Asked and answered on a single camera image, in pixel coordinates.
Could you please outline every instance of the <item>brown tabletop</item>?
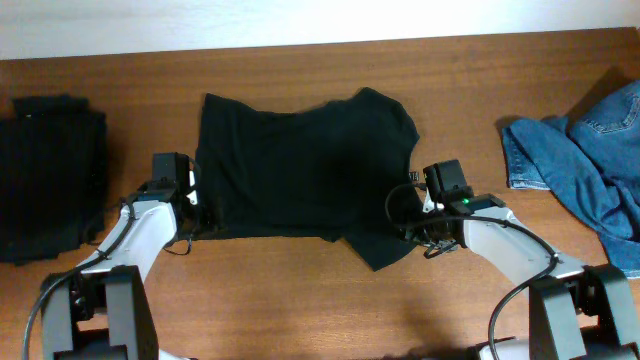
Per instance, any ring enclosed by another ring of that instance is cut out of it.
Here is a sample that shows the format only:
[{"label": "brown tabletop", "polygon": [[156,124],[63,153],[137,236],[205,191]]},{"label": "brown tabletop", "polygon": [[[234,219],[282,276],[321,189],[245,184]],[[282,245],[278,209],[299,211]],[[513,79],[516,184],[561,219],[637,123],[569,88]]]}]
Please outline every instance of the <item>brown tabletop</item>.
[{"label": "brown tabletop", "polygon": [[[497,195],[543,238],[596,265],[607,261],[596,234],[553,195],[507,188],[497,128],[517,116],[575,119],[639,77],[635,29],[167,52],[0,62],[0,111],[10,113],[11,97],[88,97],[107,114],[114,200],[150,177],[154,152],[195,154],[207,92],[292,112],[369,86],[416,122],[413,169],[460,159],[477,194]],[[2,358],[18,357],[44,277],[91,251],[0,265]],[[640,305],[640,281],[631,287]],[[187,257],[161,253],[145,288],[160,346],[176,355],[334,359],[484,342],[489,315],[512,284],[464,250],[427,261],[416,249],[374,273],[344,241],[262,238],[200,241]],[[520,296],[497,336],[527,330]],[[36,324],[35,359],[40,344]]]}]

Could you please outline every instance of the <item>white background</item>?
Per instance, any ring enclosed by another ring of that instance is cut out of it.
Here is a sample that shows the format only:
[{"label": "white background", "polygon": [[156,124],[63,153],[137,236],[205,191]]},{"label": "white background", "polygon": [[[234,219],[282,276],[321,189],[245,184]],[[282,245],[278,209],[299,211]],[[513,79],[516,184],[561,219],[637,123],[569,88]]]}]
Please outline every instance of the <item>white background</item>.
[{"label": "white background", "polygon": [[640,0],[0,0],[0,59],[640,26]]}]

